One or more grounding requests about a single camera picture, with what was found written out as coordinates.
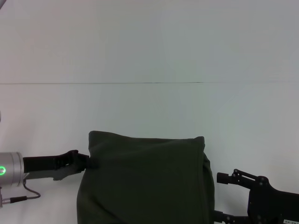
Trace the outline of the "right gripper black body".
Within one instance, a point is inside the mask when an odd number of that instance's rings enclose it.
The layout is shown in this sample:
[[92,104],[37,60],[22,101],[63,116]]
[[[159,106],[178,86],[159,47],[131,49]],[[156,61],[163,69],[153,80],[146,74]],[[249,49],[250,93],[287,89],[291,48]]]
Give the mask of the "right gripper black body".
[[249,191],[247,212],[254,224],[297,224],[299,195],[277,190],[259,176]]

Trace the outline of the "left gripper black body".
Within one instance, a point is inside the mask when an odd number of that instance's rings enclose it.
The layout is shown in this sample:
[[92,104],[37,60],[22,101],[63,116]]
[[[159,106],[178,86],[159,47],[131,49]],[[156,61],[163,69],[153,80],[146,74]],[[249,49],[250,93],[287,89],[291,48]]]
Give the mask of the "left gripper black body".
[[79,154],[77,150],[71,150],[65,154],[55,156],[24,157],[25,179],[52,178],[60,181],[70,175],[67,174],[68,167],[74,163],[74,155]]

